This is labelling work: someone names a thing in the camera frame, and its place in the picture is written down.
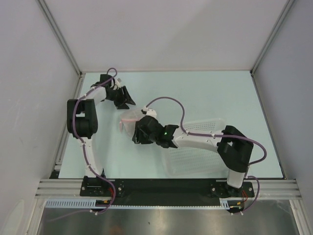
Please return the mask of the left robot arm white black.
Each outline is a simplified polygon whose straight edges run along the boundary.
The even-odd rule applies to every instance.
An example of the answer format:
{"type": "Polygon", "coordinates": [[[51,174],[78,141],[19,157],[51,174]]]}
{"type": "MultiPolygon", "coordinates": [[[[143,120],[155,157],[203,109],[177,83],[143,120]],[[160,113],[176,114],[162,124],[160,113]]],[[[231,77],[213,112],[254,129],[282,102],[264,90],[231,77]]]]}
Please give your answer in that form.
{"type": "Polygon", "coordinates": [[[114,195],[114,189],[106,179],[104,168],[96,157],[95,134],[98,131],[96,105],[112,101],[118,110],[127,110],[136,105],[126,86],[108,73],[91,85],[90,90],[78,99],[67,101],[67,130],[78,140],[85,163],[85,175],[80,196],[114,195]]]}

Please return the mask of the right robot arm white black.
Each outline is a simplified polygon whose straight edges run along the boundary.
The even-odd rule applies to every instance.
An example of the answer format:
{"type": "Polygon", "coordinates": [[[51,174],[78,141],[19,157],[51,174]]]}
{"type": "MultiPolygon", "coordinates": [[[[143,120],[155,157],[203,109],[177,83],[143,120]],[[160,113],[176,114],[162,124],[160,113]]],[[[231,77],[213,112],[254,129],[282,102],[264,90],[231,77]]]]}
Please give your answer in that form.
{"type": "Polygon", "coordinates": [[[241,196],[243,181],[254,144],[234,126],[217,132],[191,132],[173,124],[162,126],[151,116],[135,122],[132,141],[135,144],[155,143],[163,148],[190,147],[219,154],[228,168],[228,176],[220,196],[241,196]]]}

